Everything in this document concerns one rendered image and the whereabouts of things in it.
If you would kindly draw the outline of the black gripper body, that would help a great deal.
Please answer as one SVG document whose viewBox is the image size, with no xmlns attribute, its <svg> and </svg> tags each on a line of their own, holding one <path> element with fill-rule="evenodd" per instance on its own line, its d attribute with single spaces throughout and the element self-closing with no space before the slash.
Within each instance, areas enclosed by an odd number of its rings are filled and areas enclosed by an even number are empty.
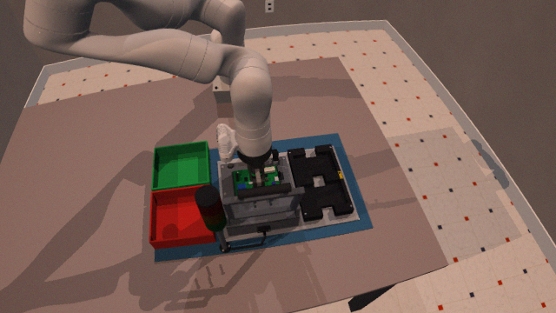
<svg viewBox="0 0 556 313">
<path fill-rule="evenodd" d="M 271 152 L 272 152 L 272 144 L 271 147 L 269 149 L 269 151 L 261 156 L 245 156 L 243 155 L 239 150 L 237 151 L 237 155 L 238 157 L 246 164 L 248 165 L 252 165 L 251 166 L 251 171 L 253 174 L 255 174 L 255 170 L 259 169 L 260 174 L 262 173 L 262 167 L 261 165 L 263 163 L 265 163 L 271 156 Z"/>
</svg>

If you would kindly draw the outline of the red open-top bin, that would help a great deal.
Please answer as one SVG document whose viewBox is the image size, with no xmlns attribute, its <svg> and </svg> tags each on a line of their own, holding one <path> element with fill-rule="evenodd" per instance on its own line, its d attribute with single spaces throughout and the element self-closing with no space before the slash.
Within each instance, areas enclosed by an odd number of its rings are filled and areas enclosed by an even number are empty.
<svg viewBox="0 0 556 313">
<path fill-rule="evenodd" d="M 216 243 L 215 232 L 207 229 L 195 202 L 201 186 L 151 192 L 149 243 L 155 250 Z"/>
</svg>

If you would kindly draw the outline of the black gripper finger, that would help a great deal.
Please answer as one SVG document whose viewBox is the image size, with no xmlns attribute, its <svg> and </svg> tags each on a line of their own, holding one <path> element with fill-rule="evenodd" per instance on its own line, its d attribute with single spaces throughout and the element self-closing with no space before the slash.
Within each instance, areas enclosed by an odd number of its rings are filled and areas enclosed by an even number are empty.
<svg viewBox="0 0 556 313">
<path fill-rule="evenodd" d="M 248 164 L 247 164 L 247 166 L 248 166 L 250 181 L 251 181 L 251 182 L 253 181 L 253 188 L 265 186 L 265 173 L 264 173 L 265 163 L 263 163 L 263 164 L 261 165 L 261 167 L 262 167 L 262 174 L 260 175 L 259 169 L 256 169 L 256 170 L 255 170 L 255 176 L 252 176 L 252 173 L 251 173 L 251 166 L 248 165 Z"/>
</svg>

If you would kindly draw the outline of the green bin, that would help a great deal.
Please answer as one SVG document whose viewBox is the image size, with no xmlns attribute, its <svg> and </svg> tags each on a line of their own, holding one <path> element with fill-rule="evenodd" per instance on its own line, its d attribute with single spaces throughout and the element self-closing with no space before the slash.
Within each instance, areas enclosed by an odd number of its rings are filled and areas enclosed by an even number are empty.
<svg viewBox="0 0 556 313">
<path fill-rule="evenodd" d="M 205 141 L 154 149 L 152 191 L 203 184 L 211 184 L 209 145 Z"/>
</svg>

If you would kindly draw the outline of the green circuit board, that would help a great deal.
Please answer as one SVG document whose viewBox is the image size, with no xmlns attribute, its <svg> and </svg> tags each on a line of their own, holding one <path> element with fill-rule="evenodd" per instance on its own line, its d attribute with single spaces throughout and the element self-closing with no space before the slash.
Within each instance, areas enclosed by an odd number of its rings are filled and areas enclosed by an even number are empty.
<svg viewBox="0 0 556 313">
<path fill-rule="evenodd" d="M 239 172 L 239 173 L 237 173 Z M 264 169 L 265 173 L 265 186 L 280 184 L 279 177 L 277 174 L 276 166 L 268 166 Z M 253 187 L 253 183 L 250 182 L 248 170 L 236 170 L 233 171 L 234 181 L 235 181 L 235 195 L 237 190 L 249 189 Z"/>
</svg>

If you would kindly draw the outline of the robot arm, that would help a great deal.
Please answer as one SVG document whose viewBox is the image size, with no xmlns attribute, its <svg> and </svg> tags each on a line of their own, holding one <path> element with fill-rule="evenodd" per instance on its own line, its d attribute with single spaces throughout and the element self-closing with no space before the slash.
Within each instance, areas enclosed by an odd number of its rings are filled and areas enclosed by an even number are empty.
<svg viewBox="0 0 556 313">
<path fill-rule="evenodd" d="M 146 31 L 124 36 L 89 31 L 100 2 L 112 3 Z M 210 41 L 177 30 L 188 20 L 215 29 Z M 220 76 L 229 85 L 235 120 L 235 131 L 225 123 L 216 126 L 223 163 L 238 150 L 259 157 L 272 144 L 268 62 L 244 47 L 245 30 L 240 0 L 26 0 L 23 18 L 25 37 L 44 50 L 147 67 L 203 84 Z"/>
</svg>

